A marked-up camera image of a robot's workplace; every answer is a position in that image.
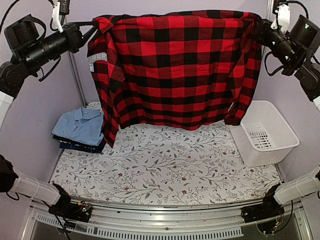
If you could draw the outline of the red black plaid shirt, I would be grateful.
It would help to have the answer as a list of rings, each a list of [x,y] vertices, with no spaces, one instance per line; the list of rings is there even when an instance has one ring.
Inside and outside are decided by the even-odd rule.
[[[136,124],[189,131],[218,121],[238,126],[258,83],[258,14],[199,10],[102,15],[87,45],[89,69],[113,146]]]

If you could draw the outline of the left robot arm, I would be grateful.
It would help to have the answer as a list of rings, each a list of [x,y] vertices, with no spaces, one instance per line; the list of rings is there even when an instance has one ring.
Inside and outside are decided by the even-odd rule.
[[[10,61],[0,66],[2,123],[25,79],[29,76],[37,77],[37,72],[49,61],[59,64],[62,54],[78,52],[99,26],[93,21],[71,22],[64,26],[59,25],[58,31],[46,36],[39,35],[36,25],[46,26],[41,20],[29,14],[4,30],[12,56]],[[63,217],[70,217],[75,211],[71,197],[61,186],[25,176],[15,170],[12,163],[3,156],[0,158],[0,191],[44,202]]]

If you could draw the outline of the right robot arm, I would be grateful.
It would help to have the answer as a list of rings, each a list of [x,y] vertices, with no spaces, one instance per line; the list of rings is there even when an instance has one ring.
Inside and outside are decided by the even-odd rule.
[[[281,66],[282,75],[295,76],[316,109],[320,108],[320,64],[312,62],[320,46],[320,28],[306,16],[300,15],[290,32],[272,28],[272,22],[258,19],[254,22],[252,38],[270,49]],[[269,218],[278,207],[297,198],[320,191],[320,168],[287,183],[274,185],[263,197],[258,213]]]

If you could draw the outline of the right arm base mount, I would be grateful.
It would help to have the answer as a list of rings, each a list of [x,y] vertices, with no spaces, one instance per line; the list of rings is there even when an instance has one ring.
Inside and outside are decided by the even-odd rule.
[[[245,223],[256,222],[283,215],[285,210],[275,201],[263,201],[260,204],[245,206],[241,209],[241,217]]]

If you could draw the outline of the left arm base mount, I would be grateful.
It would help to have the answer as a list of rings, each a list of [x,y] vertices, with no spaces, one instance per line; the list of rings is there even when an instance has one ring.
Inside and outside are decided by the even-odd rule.
[[[50,205],[48,212],[52,215],[62,217],[67,220],[88,223],[93,211],[91,203],[84,200],[71,202],[69,199],[59,200],[56,204]]]

